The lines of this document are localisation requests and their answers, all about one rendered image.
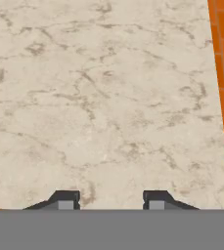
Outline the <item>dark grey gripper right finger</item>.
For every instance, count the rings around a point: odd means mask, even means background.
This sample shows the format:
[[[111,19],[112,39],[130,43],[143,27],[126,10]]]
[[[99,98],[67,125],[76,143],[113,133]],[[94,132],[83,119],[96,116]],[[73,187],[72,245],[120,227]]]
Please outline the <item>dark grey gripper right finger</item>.
[[[167,190],[144,190],[144,210],[196,210],[196,207],[175,200]]]

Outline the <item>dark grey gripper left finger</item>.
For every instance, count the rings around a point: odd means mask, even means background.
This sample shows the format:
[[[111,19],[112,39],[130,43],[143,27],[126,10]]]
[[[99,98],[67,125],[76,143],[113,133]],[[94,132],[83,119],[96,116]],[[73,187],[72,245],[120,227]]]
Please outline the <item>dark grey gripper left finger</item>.
[[[79,190],[56,190],[49,199],[26,207],[26,210],[79,210]]]

